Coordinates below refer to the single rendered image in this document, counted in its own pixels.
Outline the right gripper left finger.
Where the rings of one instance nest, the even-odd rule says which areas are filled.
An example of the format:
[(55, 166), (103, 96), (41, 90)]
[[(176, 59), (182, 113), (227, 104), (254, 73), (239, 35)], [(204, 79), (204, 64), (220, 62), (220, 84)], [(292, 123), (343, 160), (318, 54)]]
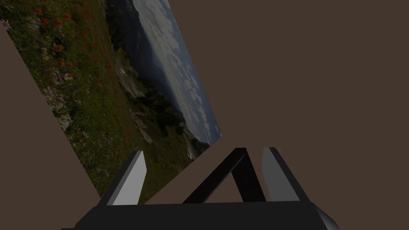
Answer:
[(146, 173), (143, 151), (131, 152), (101, 197), (98, 206), (137, 205)]

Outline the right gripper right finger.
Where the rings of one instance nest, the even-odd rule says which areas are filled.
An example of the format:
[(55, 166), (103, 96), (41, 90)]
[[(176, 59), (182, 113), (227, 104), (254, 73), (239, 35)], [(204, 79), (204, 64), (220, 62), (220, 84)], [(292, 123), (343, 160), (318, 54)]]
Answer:
[(310, 201), (276, 148), (263, 148), (261, 167), (271, 201)]

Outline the black angled bar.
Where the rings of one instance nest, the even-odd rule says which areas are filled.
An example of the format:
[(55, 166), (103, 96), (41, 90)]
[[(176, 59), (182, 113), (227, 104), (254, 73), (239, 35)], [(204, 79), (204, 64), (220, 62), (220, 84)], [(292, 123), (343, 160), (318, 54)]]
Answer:
[(235, 148), (184, 200), (184, 204), (204, 203), (231, 174), (243, 202), (265, 202), (257, 174), (245, 147)]

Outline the landscape picture with red flowers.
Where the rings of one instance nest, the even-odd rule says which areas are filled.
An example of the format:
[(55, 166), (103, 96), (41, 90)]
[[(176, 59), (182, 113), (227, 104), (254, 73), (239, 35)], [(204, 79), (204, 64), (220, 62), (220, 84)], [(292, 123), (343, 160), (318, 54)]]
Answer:
[(144, 204), (221, 138), (168, 0), (0, 0), (0, 23), (100, 196), (132, 151)]

